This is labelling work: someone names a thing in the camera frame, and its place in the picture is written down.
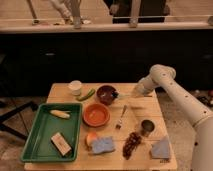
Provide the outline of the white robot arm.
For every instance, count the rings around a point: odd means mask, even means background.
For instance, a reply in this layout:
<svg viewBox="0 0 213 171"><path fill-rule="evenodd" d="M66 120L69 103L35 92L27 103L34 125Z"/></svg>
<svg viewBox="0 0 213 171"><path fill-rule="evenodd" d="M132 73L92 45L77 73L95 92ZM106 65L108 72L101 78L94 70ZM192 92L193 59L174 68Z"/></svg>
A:
<svg viewBox="0 0 213 171"><path fill-rule="evenodd" d="M155 64L149 74L138 81L131 96L146 96L162 87L196 131L191 171L213 171L213 111L181 87L175 77L174 68Z"/></svg>

